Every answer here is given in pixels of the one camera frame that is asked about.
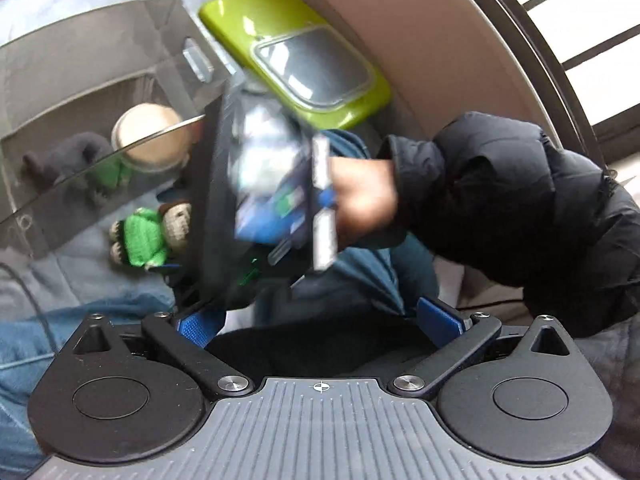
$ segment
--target black cable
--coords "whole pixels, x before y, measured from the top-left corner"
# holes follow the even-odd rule
[[[29,287],[26,285],[26,283],[24,283],[23,279],[18,275],[18,273],[15,272],[15,270],[6,263],[0,262],[0,269],[4,269],[4,272],[6,272],[9,277],[20,286],[22,291],[27,296],[29,302],[31,303],[31,306],[36,311],[36,316],[40,321],[40,324],[42,325],[42,329],[44,330],[45,335],[47,336],[51,351],[54,355],[57,355],[58,346],[56,345],[56,339],[53,337],[53,333],[51,332],[51,328],[49,327],[49,321],[47,321],[47,318],[44,316],[44,313],[42,312],[38,301],[36,301],[36,299],[34,298],[33,294],[29,290]]]
[[[516,300],[500,300],[500,301],[491,301],[490,303],[481,303],[479,305],[469,305],[463,307],[464,310],[471,310],[472,308],[487,308],[488,306],[498,306],[509,303],[522,303],[522,298],[517,298]]]

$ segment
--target black puffer jacket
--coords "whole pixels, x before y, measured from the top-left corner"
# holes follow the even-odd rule
[[[535,124],[469,113],[433,142],[390,136],[398,223],[433,252],[524,287],[576,338],[614,401],[601,457],[640,478],[640,210]]]

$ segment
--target triangular cutout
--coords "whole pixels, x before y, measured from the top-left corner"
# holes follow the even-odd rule
[[[111,346],[107,341],[102,328],[99,326],[92,326],[84,333],[82,339],[78,341],[74,347],[74,354],[94,354],[96,352],[108,352],[111,350]]]
[[[556,332],[556,329],[549,326],[540,331],[531,347],[531,351],[539,354],[569,355],[569,349],[558,332]]]

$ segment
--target human hand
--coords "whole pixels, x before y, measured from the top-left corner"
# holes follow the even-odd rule
[[[338,205],[336,229],[341,249],[387,227],[398,210],[394,166],[390,160],[330,158]]]

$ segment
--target crosshair symbol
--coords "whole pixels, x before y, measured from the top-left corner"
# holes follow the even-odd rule
[[[329,388],[333,388],[333,386],[329,386],[327,383],[316,383],[313,386],[309,386],[310,388],[313,388],[316,392],[320,392],[321,394],[324,393],[325,391],[327,391]]]

